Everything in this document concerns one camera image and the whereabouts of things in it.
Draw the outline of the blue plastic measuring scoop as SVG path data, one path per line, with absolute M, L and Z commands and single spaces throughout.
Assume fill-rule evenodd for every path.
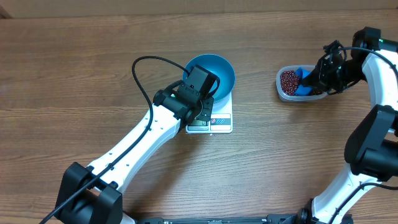
M 309 87 L 304 79 L 310 75 L 311 71 L 308 71 L 302 67 L 296 69 L 295 74 L 298 76 L 298 84 L 297 89 L 294 91 L 294 95 L 296 96 L 308 96 L 312 92 L 312 87 Z

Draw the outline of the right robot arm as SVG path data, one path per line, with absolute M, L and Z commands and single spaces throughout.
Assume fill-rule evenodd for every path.
M 300 84 L 335 95 L 364 80 L 372 108 L 346 142 L 343 170 L 289 223 L 352 223 L 350 208 L 375 187 L 393 190 L 385 183 L 397 176 L 397 142 L 386 139 L 397 133 L 397 42 L 365 27 L 354 34 L 351 47 L 336 40 L 323 49 Z

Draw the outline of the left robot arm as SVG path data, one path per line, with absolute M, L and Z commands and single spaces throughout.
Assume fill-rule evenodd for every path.
M 117 145 L 83 167 L 64 173 L 53 216 L 62 223 L 135 223 L 123 209 L 133 177 L 168 140 L 200 116 L 208 119 L 215 90 L 179 80 L 159 90 L 143 119 Z

